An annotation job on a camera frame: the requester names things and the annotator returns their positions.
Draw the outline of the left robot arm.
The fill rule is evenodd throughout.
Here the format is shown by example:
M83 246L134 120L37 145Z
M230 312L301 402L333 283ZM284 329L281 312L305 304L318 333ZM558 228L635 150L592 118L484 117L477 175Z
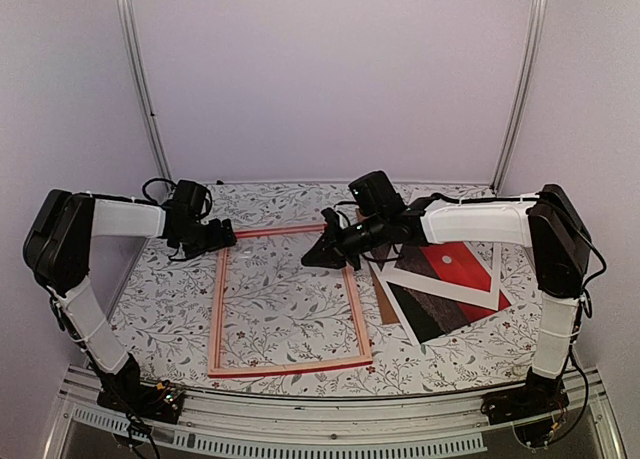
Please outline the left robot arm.
M102 373L122 372L128 350L111 329L103 293L106 281L124 272L116 246L131 260L136 246L162 239L185 259L235 244L230 220L205 219L206 194L190 183L162 204L133 197L52 189L27 234L23 258L35 281L51 296L59 320Z

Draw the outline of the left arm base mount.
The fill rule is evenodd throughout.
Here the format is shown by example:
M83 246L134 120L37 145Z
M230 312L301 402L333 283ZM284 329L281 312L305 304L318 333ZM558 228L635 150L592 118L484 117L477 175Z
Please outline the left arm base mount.
M177 424L184 405L184 390L168 380L149 386L103 381L97 404L133 417Z

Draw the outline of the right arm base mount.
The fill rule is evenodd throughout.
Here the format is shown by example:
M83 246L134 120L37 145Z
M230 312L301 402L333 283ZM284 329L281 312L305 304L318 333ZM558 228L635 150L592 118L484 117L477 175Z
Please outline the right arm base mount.
M521 445L542 448L564 424L568 405L561 379L529 372L522 386L485 394L480 411L491 425L511 423Z

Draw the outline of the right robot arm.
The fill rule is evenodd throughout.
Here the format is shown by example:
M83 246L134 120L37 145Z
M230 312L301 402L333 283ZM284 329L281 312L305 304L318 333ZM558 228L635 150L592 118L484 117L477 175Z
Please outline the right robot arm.
M535 377L517 394L517 406L537 415L552 403L580 317L593 313L586 289L589 257L595 249L564 190L548 184L541 191L508 198L454 199L441 193L405 203L392 186L370 177L349 186L363 220L347 227L332 208L322 210L324 232L302 257L305 267L360 267L365 253L383 245L432 246L454 242L508 243L533 256L542 316L530 367Z

